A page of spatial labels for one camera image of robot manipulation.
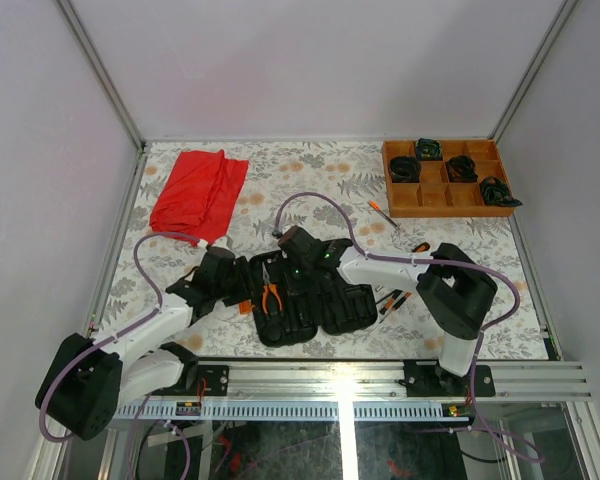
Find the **wooden tray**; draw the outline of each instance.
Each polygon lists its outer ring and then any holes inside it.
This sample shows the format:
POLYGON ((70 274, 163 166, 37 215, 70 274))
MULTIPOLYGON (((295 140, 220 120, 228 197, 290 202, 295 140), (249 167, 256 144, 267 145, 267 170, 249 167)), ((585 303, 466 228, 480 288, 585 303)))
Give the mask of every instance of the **wooden tray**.
POLYGON ((389 212, 396 218, 426 217, 508 217, 515 207, 485 206, 480 182, 497 177, 509 185, 493 140, 438 140, 442 160, 421 161, 420 183, 393 183, 389 161, 399 156, 415 157, 416 140, 384 142, 382 162, 387 182, 389 212), (476 164, 476 183, 449 181, 446 163, 457 155, 467 155, 476 164))

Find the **red towel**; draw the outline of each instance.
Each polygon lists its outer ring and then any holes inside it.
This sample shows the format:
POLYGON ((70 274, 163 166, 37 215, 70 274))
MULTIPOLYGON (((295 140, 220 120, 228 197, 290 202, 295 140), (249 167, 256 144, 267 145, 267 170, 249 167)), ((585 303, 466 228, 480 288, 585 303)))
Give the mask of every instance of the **red towel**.
POLYGON ((222 237, 248 167, 248 161, 228 159, 223 150, 182 152, 153 207, 151 228, 186 233, 209 243, 222 237))

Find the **floral tablecloth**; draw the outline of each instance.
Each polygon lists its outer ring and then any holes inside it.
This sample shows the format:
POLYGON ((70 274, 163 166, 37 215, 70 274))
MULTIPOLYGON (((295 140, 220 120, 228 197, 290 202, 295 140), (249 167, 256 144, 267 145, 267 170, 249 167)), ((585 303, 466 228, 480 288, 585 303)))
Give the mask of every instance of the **floral tablecloth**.
MULTIPOLYGON (((151 231, 149 215, 180 152, 224 149, 229 158, 250 161, 227 234, 228 247, 237 256, 249 258, 275 249, 271 230, 278 206, 293 193, 320 192, 349 213, 363 245, 405 251, 423 241, 429 242, 433 249, 441 242, 451 242, 476 263, 504 272, 518 286, 522 306, 512 319, 489 330, 481 357, 546 359, 508 220, 397 219, 401 230, 396 231, 368 205, 369 200, 375 200, 387 208, 381 146, 379 142, 152 144, 107 300, 105 322, 115 325, 155 304, 153 292, 133 264, 132 251, 135 243, 151 231)), ((293 224, 325 240, 347 235, 336 210, 317 198, 301 198, 288 206, 282 225, 293 224)), ((164 238, 152 239, 140 250, 141 262, 161 288, 188 272, 201 257, 200 249, 164 238)), ((511 303, 512 295, 499 284, 489 318, 506 311, 511 303)), ((212 314, 179 335, 177 341, 204 356, 365 359, 435 357, 442 338, 442 330, 422 300, 414 295, 381 325, 337 337, 320 330, 310 342, 281 348, 268 348, 260 343, 251 315, 240 315, 237 307, 227 308, 218 303, 212 314)))

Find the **black cable bundle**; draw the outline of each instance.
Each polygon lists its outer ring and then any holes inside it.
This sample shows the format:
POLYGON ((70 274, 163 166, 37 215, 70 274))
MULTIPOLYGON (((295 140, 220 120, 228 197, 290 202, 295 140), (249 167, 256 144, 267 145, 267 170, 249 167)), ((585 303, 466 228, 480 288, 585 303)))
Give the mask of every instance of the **black cable bundle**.
POLYGON ((471 460, 474 460, 474 461, 480 462, 480 463, 497 464, 497 463, 504 463, 504 462, 507 461, 507 457, 506 456, 500 457, 500 458, 494 458, 492 460, 490 458, 487 459, 487 458, 476 457, 474 455, 471 455, 471 454, 465 452, 464 450, 460 450, 460 453, 462 455, 464 455, 465 457, 470 458, 471 460))
POLYGON ((416 157, 420 160, 442 160, 440 144, 429 138, 420 138, 416 142, 416 157))
POLYGON ((476 164, 466 155, 453 157, 447 163, 450 182, 473 183, 478 181, 476 164))
POLYGON ((395 157, 389 162, 389 174, 393 183, 418 183, 422 166, 415 157, 395 157))
POLYGON ((511 196, 511 190, 506 183, 496 177, 487 177, 480 183, 480 193, 487 206, 519 207, 520 200, 511 196))

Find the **orange-handled pliers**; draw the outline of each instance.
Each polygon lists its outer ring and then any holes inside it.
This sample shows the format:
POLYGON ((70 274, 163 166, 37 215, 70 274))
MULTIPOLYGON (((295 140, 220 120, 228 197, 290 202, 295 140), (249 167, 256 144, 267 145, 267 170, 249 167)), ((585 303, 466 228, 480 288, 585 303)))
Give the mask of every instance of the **orange-handled pliers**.
POLYGON ((280 295, 278 295, 278 286, 271 283, 269 272, 267 272, 264 263, 262 264, 262 279, 264 280, 264 293, 262 295, 262 309, 264 310, 264 313, 269 315, 267 301, 269 300, 270 293, 272 293, 273 296, 276 297, 276 299, 278 300, 278 309, 282 311, 282 300, 280 299, 280 295))

